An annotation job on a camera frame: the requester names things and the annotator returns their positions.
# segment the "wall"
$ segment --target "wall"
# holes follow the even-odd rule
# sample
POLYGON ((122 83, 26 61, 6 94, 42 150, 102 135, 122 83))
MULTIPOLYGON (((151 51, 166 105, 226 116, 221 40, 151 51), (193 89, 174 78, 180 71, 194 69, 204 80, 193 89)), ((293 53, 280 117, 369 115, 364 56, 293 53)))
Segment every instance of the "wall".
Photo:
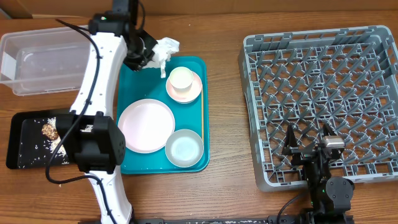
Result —
MULTIPOLYGON (((362 11, 398 9, 397 0, 142 0, 147 14, 214 14, 245 12, 362 11)), ((12 17, 84 16, 111 9, 112 0, 0 0, 13 4, 12 17)))

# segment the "clear plastic bin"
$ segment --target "clear plastic bin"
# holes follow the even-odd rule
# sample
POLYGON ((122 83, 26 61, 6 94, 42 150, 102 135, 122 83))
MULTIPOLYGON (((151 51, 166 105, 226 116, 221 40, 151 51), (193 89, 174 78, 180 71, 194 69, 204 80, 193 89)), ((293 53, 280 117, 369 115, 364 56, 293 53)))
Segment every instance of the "clear plastic bin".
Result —
POLYGON ((4 34, 0 40, 0 83, 15 95, 78 90, 90 42, 68 27, 4 34))

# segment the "wooden table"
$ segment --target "wooden table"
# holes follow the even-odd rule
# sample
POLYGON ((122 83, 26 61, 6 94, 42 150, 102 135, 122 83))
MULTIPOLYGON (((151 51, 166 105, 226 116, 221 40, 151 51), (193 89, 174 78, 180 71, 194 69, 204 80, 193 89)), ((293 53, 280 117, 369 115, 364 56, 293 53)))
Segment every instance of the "wooden table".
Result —
MULTIPOLYGON (((66 19, 86 24, 87 19, 66 19)), ((211 159, 195 174, 124 175, 124 188, 138 218, 267 217, 298 192, 258 190, 249 147, 248 113, 241 90, 238 52, 247 35, 298 30, 386 25, 398 35, 397 11, 150 16, 146 31, 156 39, 181 42, 179 55, 201 57, 207 65, 211 159)), ((0 34, 60 27, 52 19, 0 23, 0 34)), ((0 223, 76 223, 100 217, 88 181, 54 185, 44 169, 9 170, 6 163, 9 126, 21 111, 68 108, 76 91, 18 97, 0 86, 0 223)), ((54 167, 65 179, 80 175, 76 166, 54 167)), ((288 207, 295 214, 308 200, 288 207)), ((398 223, 397 182, 357 184, 351 211, 356 223, 398 223)))

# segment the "crumpled paper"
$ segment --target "crumpled paper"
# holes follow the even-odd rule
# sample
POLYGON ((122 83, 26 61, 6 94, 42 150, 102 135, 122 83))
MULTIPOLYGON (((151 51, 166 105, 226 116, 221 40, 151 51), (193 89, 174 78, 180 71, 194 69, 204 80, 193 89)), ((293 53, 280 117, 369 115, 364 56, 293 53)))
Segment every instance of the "crumpled paper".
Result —
POLYGON ((170 61, 172 54, 180 50, 180 42, 168 37, 157 41, 157 45, 152 49, 155 55, 143 68, 160 68, 161 78, 166 77, 166 62, 170 61))

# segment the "dish rack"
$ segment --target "dish rack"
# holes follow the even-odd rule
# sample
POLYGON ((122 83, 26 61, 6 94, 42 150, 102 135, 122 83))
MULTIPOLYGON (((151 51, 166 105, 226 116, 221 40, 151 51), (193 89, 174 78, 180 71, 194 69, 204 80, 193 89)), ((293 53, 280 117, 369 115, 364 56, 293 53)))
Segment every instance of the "dish rack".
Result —
POLYGON ((307 186, 281 154, 289 124, 302 149, 319 142, 325 123, 341 136, 346 150, 332 175, 397 180, 397 55, 385 26, 247 36, 239 69, 259 189, 307 186))

